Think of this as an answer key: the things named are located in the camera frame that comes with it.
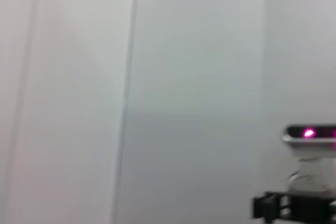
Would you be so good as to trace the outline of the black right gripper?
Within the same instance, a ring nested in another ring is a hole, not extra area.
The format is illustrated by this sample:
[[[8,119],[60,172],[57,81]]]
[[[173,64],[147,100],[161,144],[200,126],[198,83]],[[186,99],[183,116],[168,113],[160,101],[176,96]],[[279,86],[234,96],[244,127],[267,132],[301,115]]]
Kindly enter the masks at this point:
[[[266,193],[253,198],[253,219],[335,223],[335,194]],[[280,205],[281,199],[287,203]]]

